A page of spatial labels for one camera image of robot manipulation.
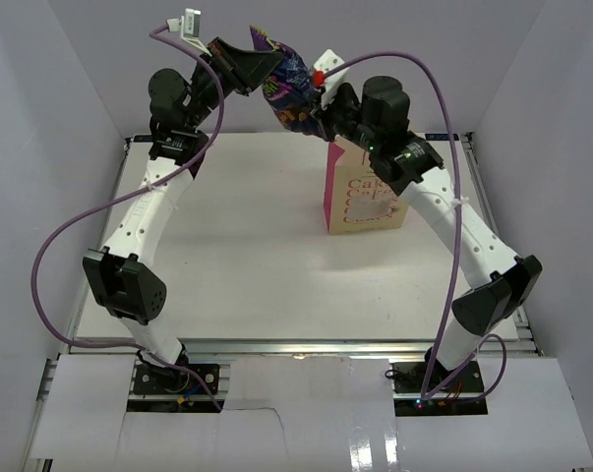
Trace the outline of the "purple snack bag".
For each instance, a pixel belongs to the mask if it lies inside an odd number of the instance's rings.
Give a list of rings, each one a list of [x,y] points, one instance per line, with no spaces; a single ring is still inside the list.
[[[256,51],[278,52],[282,57],[262,85],[264,99],[280,125],[288,132],[324,139],[325,132],[311,115],[319,94],[302,57],[264,30],[256,26],[249,30]]]

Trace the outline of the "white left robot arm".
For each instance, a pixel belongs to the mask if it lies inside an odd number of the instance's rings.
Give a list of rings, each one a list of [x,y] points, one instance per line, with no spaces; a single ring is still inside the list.
[[[99,250],[88,251],[83,267],[95,302],[131,332],[154,361],[155,380],[177,392],[189,380],[180,361],[184,347],[163,315],[167,289],[152,271],[169,217],[193,183],[209,137],[202,122],[231,92],[247,95],[267,79],[283,56],[246,51],[215,38],[189,79],[165,68],[148,82],[152,146],[142,181],[119,226]]]

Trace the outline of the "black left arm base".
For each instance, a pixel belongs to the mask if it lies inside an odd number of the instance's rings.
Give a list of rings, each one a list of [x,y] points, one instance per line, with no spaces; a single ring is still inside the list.
[[[209,391],[218,394],[220,366],[218,364],[191,364],[188,368],[206,384],[204,389],[198,379],[188,373],[181,373],[162,367],[139,363],[136,367],[130,392],[146,399],[156,396],[175,396],[176,399],[195,400]]]

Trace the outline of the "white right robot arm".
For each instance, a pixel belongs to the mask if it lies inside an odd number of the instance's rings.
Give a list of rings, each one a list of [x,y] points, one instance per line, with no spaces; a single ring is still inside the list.
[[[453,274],[469,286],[460,298],[446,298],[453,318],[427,355],[427,384],[449,391],[480,341],[528,298],[542,264],[519,256],[462,199],[458,172],[447,171],[434,147],[410,131],[410,99],[399,80],[374,76],[360,93],[331,74],[317,73],[314,83],[323,91],[317,116],[325,137],[367,153],[376,176],[426,221],[452,254]]]

